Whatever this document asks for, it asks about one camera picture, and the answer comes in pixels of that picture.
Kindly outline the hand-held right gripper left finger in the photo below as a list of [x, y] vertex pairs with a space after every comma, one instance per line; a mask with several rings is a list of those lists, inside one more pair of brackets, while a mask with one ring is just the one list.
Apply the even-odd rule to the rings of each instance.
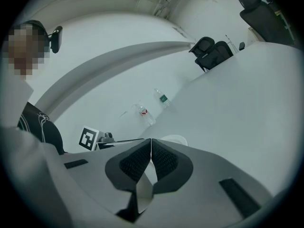
[[60, 156], [77, 185], [110, 213], [129, 222], [139, 217], [136, 185], [150, 162], [151, 140]]

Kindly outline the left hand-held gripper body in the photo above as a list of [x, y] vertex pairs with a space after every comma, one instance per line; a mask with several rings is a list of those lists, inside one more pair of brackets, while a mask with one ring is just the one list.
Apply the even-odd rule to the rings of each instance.
[[78, 144], [89, 151], [97, 151], [140, 140], [143, 140], [143, 138], [116, 141], [111, 132], [104, 133], [84, 126]]

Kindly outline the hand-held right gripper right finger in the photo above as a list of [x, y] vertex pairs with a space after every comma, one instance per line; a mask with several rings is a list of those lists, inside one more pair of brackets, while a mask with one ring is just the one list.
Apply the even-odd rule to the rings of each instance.
[[226, 228], [248, 218], [272, 196], [226, 159], [152, 139], [157, 182], [142, 215], [146, 228]]

